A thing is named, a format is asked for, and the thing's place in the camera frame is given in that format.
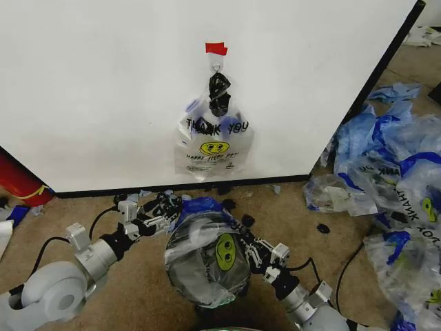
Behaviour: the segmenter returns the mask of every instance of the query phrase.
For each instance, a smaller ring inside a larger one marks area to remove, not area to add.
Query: wire
[[[288,271],[299,271],[299,270],[305,269],[308,266],[308,264],[312,265],[312,269],[314,270],[314,274],[316,275],[317,283],[320,284],[322,281],[320,279],[320,276],[318,275],[317,267],[316,267],[316,264],[314,263],[314,259],[312,257],[309,257],[308,260],[304,264],[302,264],[298,267],[287,268],[287,270]]]
[[[369,228],[369,230],[366,233],[366,237],[371,235],[371,233],[373,232],[374,228],[375,228],[375,226],[371,225],[371,227]],[[341,310],[340,310],[340,303],[338,301],[338,295],[340,294],[340,287],[342,285],[343,275],[345,274],[345,271],[346,271],[347,267],[349,266],[349,264],[356,258],[356,256],[362,250],[364,245],[365,245],[365,243],[362,241],[361,244],[357,247],[356,251],[354,253],[352,253],[352,255],[349,257],[349,259],[347,260],[347,262],[346,262],[342,272],[340,273],[340,276],[338,277],[337,290],[336,290],[336,304],[337,304],[337,310],[338,310],[339,313],[342,313]]]
[[[94,220],[94,222],[92,223],[92,225],[90,226],[90,230],[89,230],[89,238],[90,239],[92,239],[92,235],[94,234],[94,229],[95,229],[95,226],[96,226],[96,224],[98,223],[98,220],[104,215],[104,214],[106,214],[107,212],[111,212],[111,211],[113,211],[113,210],[118,210],[118,207],[116,207],[115,205],[114,206],[112,206],[112,207],[110,207],[110,208],[108,208],[108,209],[106,209],[106,210],[103,210],[102,212],[100,212],[99,214],[98,214],[98,216],[95,218],[95,220]]]
[[[33,267],[32,271],[30,272],[29,277],[31,277],[37,271],[37,269],[39,268],[39,265],[40,265],[40,262],[41,262],[41,258],[43,257],[43,254],[44,254],[44,250],[46,249],[46,247],[49,245],[49,243],[52,240],[59,240],[59,241],[64,241],[65,243],[69,243],[69,241],[66,238],[63,238],[63,237],[51,237],[48,240],[46,240],[45,243],[43,244],[43,246],[41,246],[41,248],[40,248],[40,253],[39,253],[38,257],[37,257],[37,260],[35,261],[34,267]]]

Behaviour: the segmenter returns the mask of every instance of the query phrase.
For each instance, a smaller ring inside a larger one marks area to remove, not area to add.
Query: white wall
[[[307,174],[416,0],[2,0],[0,144],[58,192],[195,182],[173,134],[229,47],[247,171]]]
[[[416,26],[441,26],[441,0],[424,0],[426,7],[416,21]]]

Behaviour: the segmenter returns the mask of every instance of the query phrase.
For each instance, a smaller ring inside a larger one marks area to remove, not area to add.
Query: plastic bag
[[[360,156],[348,163],[347,174],[356,188],[368,194],[379,208],[401,211],[396,185],[400,167],[378,157]]]
[[[219,70],[221,62],[211,64]],[[227,89],[231,83],[216,71],[207,92],[194,100],[179,122],[174,151],[176,172],[199,181],[244,168],[254,131]]]
[[[441,156],[422,152],[400,163],[402,180],[396,190],[402,212],[410,222],[440,229]]]
[[[405,160],[419,152],[441,154],[441,118],[434,115],[417,117],[410,123],[386,130],[384,146],[396,155],[398,161]]]
[[[334,174],[346,173],[346,162],[359,157],[368,148],[369,133],[375,122],[376,115],[373,106],[364,104],[361,114],[338,129]]]
[[[250,277],[236,221],[211,198],[183,203],[183,219],[165,251],[170,282],[196,305],[225,305],[236,298]]]
[[[441,284],[439,250],[413,229],[371,236],[364,243],[383,294],[415,323],[432,289]]]
[[[359,190],[361,189],[348,173],[351,163],[361,156],[398,163],[393,153],[385,148],[384,133],[412,120],[412,103],[408,101],[395,102],[380,117],[376,116],[371,105],[364,107],[361,114],[338,130],[338,149],[334,164],[334,174],[342,177],[348,186]]]
[[[329,143],[326,145],[325,149],[323,150],[322,154],[320,155],[320,167],[326,168],[328,166],[329,161],[329,155],[336,149],[336,137],[335,135],[332,136],[331,140],[329,140]]]
[[[311,179],[303,187],[307,208],[316,212],[343,212],[351,216],[377,213],[373,200],[363,192],[351,190],[345,182],[325,174]]]

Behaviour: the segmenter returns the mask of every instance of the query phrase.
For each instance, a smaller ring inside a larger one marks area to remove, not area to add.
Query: red object
[[[219,55],[227,55],[228,47],[225,47],[223,43],[205,43],[205,52],[214,53]]]
[[[49,187],[1,150],[0,186],[30,207],[44,205],[54,196]]]

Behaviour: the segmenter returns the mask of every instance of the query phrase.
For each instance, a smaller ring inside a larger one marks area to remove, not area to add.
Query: red tape
[[[205,52],[219,55],[227,55],[228,47],[224,43],[205,43]]]

